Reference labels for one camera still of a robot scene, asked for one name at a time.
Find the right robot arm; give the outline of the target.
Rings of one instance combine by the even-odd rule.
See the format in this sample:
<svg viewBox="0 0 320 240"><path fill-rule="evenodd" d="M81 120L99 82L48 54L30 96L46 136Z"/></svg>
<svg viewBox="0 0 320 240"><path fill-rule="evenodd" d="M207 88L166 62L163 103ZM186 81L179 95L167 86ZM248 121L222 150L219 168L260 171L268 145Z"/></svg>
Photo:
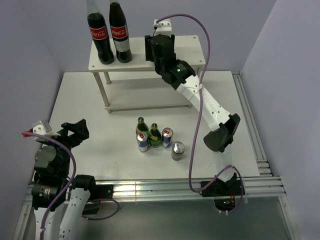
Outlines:
<svg viewBox="0 0 320 240"><path fill-rule="evenodd" d="M233 166L231 144L241 121L240 116L225 110L203 86L195 70L186 61L177 59L174 35L146 35L144 42L145 59L153 62L155 72L198 110L198 119L204 119L210 129L203 141L207 148L216 153L219 172L199 192L203 193L213 186L220 195L234 193L239 174Z"/></svg>

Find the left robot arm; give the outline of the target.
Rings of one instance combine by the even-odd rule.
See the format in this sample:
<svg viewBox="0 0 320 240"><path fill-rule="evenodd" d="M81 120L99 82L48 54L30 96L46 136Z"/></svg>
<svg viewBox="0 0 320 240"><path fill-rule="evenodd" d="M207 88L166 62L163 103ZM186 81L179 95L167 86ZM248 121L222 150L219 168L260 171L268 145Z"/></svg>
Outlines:
<svg viewBox="0 0 320 240"><path fill-rule="evenodd" d="M74 240L87 201L98 193L92 175L68 176L72 148L90 136L86 120L65 122L61 128L53 132L49 123L41 120L30 129L33 139L44 144L34 156L31 189L38 240Z"/></svg>

